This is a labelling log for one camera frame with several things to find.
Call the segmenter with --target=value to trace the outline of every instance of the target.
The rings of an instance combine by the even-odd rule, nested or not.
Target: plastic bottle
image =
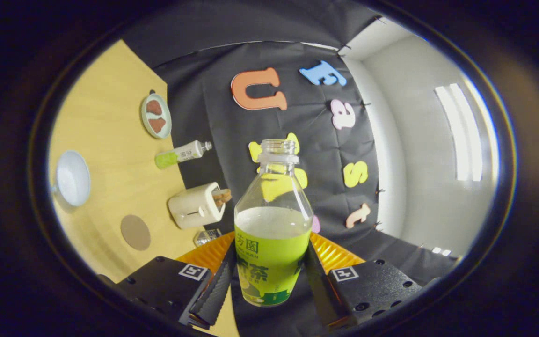
[[[234,209],[235,245],[242,296],[257,307],[274,307],[295,286],[313,210],[293,173],[295,143],[266,139],[261,147],[261,170]]]
[[[211,150],[211,141],[202,143],[198,140],[191,141],[182,147],[176,147],[173,150],[161,152],[155,156],[155,165],[159,169],[165,169],[179,162],[201,158],[205,151]]]

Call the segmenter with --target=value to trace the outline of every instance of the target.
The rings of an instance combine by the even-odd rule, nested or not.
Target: white wall
[[[362,76],[353,74],[355,82],[362,92],[373,96],[373,99],[364,98],[366,103],[380,102],[377,91],[381,91],[385,102],[374,105],[376,110],[373,113],[385,115],[387,112],[382,105],[389,106],[402,144],[406,166],[406,204],[400,238],[415,245],[423,244],[426,248],[450,249],[452,256],[465,254],[488,213],[494,182],[492,175],[488,174],[488,133],[477,112],[477,105],[464,85],[462,72],[427,42],[415,36],[387,45],[372,53],[362,64],[366,69],[366,82],[372,83],[371,79],[375,82],[373,86],[364,87]],[[483,156],[485,170],[479,182],[456,180],[451,130],[434,93],[437,86],[451,83],[458,83],[470,101],[482,146],[486,148]],[[374,133],[383,125],[374,124],[373,120],[371,123]],[[385,172],[380,167],[380,183],[383,174]],[[393,172],[394,176],[398,174],[398,170]]]
[[[385,190],[380,194],[378,203],[377,220],[382,223],[378,229],[400,237],[406,212],[407,174],[396,122],[388,102],[361,61],[347,57],[342,59],[353,75],[363,101],[371,103],[366,110],[376,145],[380,189]]]

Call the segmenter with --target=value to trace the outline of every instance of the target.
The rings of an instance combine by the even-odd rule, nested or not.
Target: bottle neck
[[[274,175],[292,175],[295,164],[291,162],[262,162],[259,173],[272,173]]]

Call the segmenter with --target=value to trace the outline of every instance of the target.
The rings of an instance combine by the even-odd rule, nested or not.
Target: brown coaster
[[[120,230],[126,243],[137,251],[144,251],[151,244],[151,234],[143,219],[136,215],[126,215],[120,223]]]

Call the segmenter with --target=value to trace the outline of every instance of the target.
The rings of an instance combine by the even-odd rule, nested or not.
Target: black backdrop
[[[325,60],[347,79],[338,83],[313,85],[299,73]],[[243,71],[276,69],[280,86],[248,87],[251,97],[271,96],[280,90],[288,108],[246,110],[234,102],[230,83]],[[214,149],[203,158],[179,164],[187,188],[216,181],[233,191],[223,219],[206,226],[233,231],[233,207],[256,175],[259,164],[250,159],[248,143],[263,139],[284,139],[297,135],[301,151],[298,167],[308,178],[305,194],[321,223],[320,234],[366,260],[381,258],[400,268],[418,284],[442,277],[453,258],[417,248],[377,232],[378,166],[368,114],[355,81],[335,51],[302,43],[259,42],[228,45],[191,53],[154,68],[168,84],[168,106],[172,115],[175,146],[193,140],[209,141]],[[353,106],[356,122],[352,128],[336,130],[329,109],[338,99]],[[347,188],[342,169],[349,162],[368,164],[368,179]],[[344,220],[362,203],[372,209],[363,224],[352,229]],[[233,309],[242,336],[311,336],[321,332],[312,293],[303,271],[291,298],[276,308],[257,308],[242,298],[238,276],[232,282]]]
[[[123,39],[154,68],[194,51],[250,41],[340,48],[376,16],[349,0],[180,0],[132,26]]]

